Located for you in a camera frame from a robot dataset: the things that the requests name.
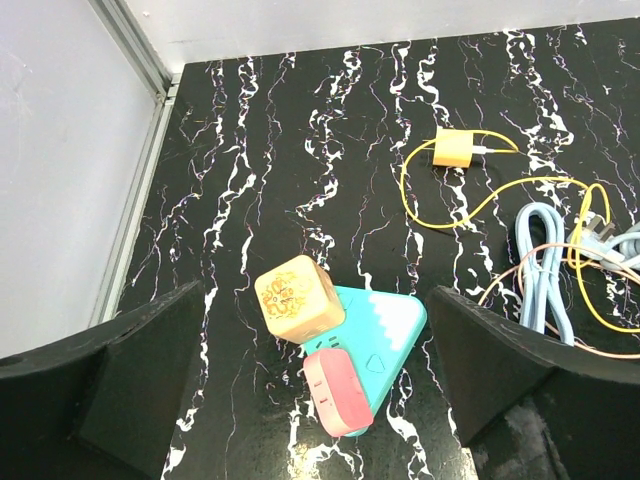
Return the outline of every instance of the wooden block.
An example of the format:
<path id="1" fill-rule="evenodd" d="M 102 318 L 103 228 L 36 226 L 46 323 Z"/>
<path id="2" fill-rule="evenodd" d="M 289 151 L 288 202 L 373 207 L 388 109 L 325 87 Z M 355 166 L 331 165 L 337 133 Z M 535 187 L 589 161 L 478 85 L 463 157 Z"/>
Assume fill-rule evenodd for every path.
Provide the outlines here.
<path id="1" fill-rule="evenodd" d="M 261 275 L 254 287 L 267 328 L 277 337 L 304 343 L 344 322 L 331 278 L 305 255 Z"/>

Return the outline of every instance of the charger plug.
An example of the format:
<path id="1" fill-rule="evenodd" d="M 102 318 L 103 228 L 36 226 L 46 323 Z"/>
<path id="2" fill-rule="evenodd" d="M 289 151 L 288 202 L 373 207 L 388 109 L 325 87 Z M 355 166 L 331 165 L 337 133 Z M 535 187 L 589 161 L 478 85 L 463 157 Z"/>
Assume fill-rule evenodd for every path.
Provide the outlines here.
<path id="1" fill-rule="evenodd" d="M 575 245 L 581 245 L 592 250 L 600 252 L 600 255 L 588 252 L 586 250 L 579 250 L 578 252 L 583 257 L 595 260 L 597 262 L 604 259 L 606 255 L 612 260 L 623 262 L 625 260 L 624 255 L 614 250 L 612 246 L 607 243 L 607 240 L 613 237 L 615 225 L 613 223 L 604 223 L 604 218 L 601 215 L 594 214 L 593 212 L 587 212 L 587 217 L 591 216 L 591 221 L 582 228 L 580 232 L 580 238 L 575 238 L 577 227 L 567 237 L 567 243 Z"/>

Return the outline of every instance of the white wall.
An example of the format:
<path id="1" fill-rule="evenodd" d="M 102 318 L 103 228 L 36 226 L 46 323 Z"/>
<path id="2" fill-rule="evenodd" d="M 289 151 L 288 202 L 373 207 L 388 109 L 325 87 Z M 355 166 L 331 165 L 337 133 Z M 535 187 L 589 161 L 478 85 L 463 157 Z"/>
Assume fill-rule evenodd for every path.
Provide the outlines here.
<path id="1" fill-rule="evenodd" d="M 86 0 L 0 0 L 0 358 L 89 325 L 154 101 Z"/>
<path id="2" fill-rule="evenodd" d="M 640 0 L 126 0 L 169 70 L 185 63 L 640 15 Z"/>

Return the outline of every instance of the metal frame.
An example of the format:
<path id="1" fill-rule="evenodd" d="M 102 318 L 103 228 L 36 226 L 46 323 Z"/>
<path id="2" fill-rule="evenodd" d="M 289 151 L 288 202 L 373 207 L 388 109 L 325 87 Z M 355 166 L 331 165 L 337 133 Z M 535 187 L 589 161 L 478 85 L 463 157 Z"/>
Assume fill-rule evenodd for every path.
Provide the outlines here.
<path id="1" fill-rule="evenodd" d="M 169 75 L 124 0 L 88 0 L 156 102 L 88 327 L 117 314 L 181 75 Z"/>
<path id="2" fill-rule="evenodd" d="M 162 103 L 171 75 L 147 40 L 123 0 L 88 0 L 149 93 Z"/>

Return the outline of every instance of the marble floor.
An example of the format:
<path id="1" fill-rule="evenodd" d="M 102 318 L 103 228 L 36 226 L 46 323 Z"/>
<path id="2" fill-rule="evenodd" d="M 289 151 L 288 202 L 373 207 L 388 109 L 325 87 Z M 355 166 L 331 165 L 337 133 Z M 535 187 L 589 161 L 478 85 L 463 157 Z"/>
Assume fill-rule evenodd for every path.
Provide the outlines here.
<path id="1" fill-rule="evenodd" d="M 337 285 L 421 300 L 447 285 L 478 299 L 517 259 L 524 204 L 551 203 L 574 221 L 580 192 L 549 182 L 505 192 L 464 228 L 408 221 L 400 166 L 437 126 L 495 130 L 522 154 L 478 157 L 467 171 L 434 170 L 423 155 L 409 182 L 422 218 L 459 219 L 523 176 L 568 175 L 605 185 L 616 224 L 629 228 L 640 192 L 639 27 L 632 19 L 187 65 L 120 304 L 131 310 L 193 279 L 207 292 L 163 478 L 475 478 L 428 326 L 374 425 L 333 440 L 311 407 L 300 348 L 267 332 L 252 283 L 306 253 Z M 639 324 L 638 298 L 622 281 L 586 277 L 609 318 Z M 566 273 L 563 285 L 579 337 L 640 350 L 635 336 L 586 315 Z M 514 319 L 516 292 L 505 283 L 491 308 Z"/>

